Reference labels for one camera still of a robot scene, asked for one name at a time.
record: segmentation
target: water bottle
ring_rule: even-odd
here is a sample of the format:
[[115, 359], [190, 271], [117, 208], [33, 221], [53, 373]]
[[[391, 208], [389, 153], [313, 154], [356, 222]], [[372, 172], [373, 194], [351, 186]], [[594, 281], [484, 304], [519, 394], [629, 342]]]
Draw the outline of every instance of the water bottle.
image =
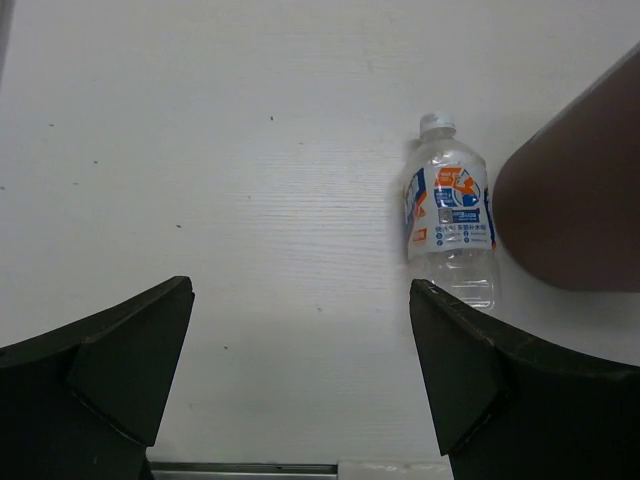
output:
[[484, 160], [454, 137], [450, 115], [420, 120], [403, 175], [409, 273], [496, 316], [500, 279]]

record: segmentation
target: bottle cap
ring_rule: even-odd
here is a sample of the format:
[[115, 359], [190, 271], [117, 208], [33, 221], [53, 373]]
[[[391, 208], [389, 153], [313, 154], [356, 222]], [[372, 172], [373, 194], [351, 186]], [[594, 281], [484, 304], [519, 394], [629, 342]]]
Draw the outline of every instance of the bottle cap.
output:
[[453, 128], [456, 124], [451, 114], [446, 112], [428, 113], [420, 119], [420, 136], [434, 128]]

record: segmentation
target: brown container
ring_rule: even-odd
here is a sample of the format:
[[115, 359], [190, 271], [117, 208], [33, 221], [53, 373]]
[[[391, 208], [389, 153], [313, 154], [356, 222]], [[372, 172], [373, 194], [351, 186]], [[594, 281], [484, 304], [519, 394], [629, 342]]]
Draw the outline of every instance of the brown container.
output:
[[640, 44], [513, 154], [493, 211], [536, 277], [640, 292]]

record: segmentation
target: bottle label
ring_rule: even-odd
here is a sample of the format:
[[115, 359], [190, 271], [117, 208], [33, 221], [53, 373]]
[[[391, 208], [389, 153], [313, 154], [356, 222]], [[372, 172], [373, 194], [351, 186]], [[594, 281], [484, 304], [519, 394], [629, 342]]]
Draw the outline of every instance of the bottle label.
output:
[[409, 260], [454, 248], [495, 248], [484, 168], [418, 170], [405, 192], [405, 235]]

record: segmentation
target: metal strip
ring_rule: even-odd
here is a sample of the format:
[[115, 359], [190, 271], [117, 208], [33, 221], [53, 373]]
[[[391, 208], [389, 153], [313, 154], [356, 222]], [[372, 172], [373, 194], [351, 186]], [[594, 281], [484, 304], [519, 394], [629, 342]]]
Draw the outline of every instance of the metal strip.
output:
[[151, 469], [157, 480], [336, 480], [335, 465], [233, 465], [161, 463]]

